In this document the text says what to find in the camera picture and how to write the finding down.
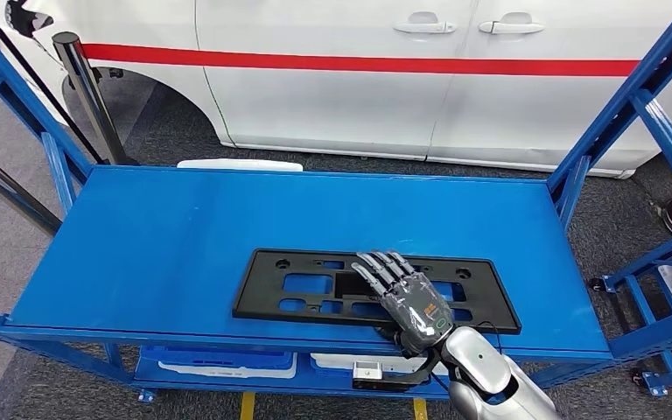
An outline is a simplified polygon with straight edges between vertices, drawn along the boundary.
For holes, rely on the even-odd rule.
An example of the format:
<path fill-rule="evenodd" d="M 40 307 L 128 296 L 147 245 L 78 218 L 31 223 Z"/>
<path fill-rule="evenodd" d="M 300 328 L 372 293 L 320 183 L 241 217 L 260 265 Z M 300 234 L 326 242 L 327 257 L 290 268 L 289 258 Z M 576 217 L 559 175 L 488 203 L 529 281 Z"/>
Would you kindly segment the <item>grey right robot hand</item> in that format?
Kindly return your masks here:
<path fill-rule="evenodd" d="M 418 356 L 454 329 L 452 309 L 429 278 L 395 251 L 359 252 L 351 268 L 397 324 L 386 332 L 407 358 Z"/>

